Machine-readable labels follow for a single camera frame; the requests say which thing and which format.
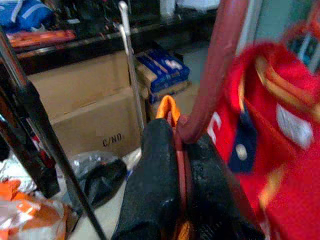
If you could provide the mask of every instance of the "orange package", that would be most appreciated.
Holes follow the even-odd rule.
[[[18,191],[19,180],[0,183],[0,240],[66,239],[70,209]]]

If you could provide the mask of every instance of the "metal pole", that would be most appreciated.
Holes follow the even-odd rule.
[[[19,103],[25,108],[30,120],[34,123],[39,131],[39,138],[42,143],[46,143],[49,152],[61,168],[64,176],[69,180],[76,196],[78,197],[82,208],[96,233],[102,240],[106,240],[106,236],[94,214],[93,208],[78,183],[78,180],[69,164],[67,156],[63,151],[59,140],[53,130],[44,106],[40,101],[39,94],[35,87],[28,81],[17,57],[12,49],[9,40],[0,26],[0,54],[3,58],[4,65],[11,76],[11,81],[15,84],[15,94]]]
[[[119,30],[123,39],[124,47],[126,48],[125,52],[128,56],[129,73],[130,73],[131,85],[133,88],[133,95],[135,98],[135,111],[138,119],[140,136],[142,136],[145,126],[144,126],[144,117],[142,114],[142,108],[140,103],[136,69],[134,65],[134,55],[132,50],[131,38],[130,38],[131,32],[130,32],[130,24],[129,24],[129,17],[128,17],[128,5],[124,1],[120,1],[119,9],[120,9],[122,25],[123,25],[123,27],[120,27]]]

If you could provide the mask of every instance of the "orange strap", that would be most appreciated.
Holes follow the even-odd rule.
[[[176,105],[176,101],[172,96],[166,95],[162,98],[156,113],[156,119],[167,119],[168,113],[171,112],[172,116],[172,127],[177,125],[180,117],[180,110]]]
[[[172,126],[174,133],[174,143],[176,149],[176,158],[178,165],[178,179],[179,179],[179,190],[181,196],[181,208],[184,211],[187,205],[186,199],[186,174],[185,174],[185,162],[184,162],[184,151],[183,144],[180,137],[175,131],[178,119],[180,117],[180,110],[178,109],[175,100],[172,96],[166,95],[162,98],[162,101],[158,107],[156,114],[157,119],[167,119]],[[189,221],[184,222],[178,227],[179,231],[175,236],[174,240],[189,240],[191,239],[192,225]]]

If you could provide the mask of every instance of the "white floor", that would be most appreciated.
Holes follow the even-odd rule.
[[[116,195],[108,201],[105,205],[97,208],[94,212],[98,221],[100,222],[105,235],[111,239],[112,234],[116,228],[120,209],[126,188],[126,181],[122,184]],[[87,217],[82,217],[69,240],[99,240],[94,228]]]

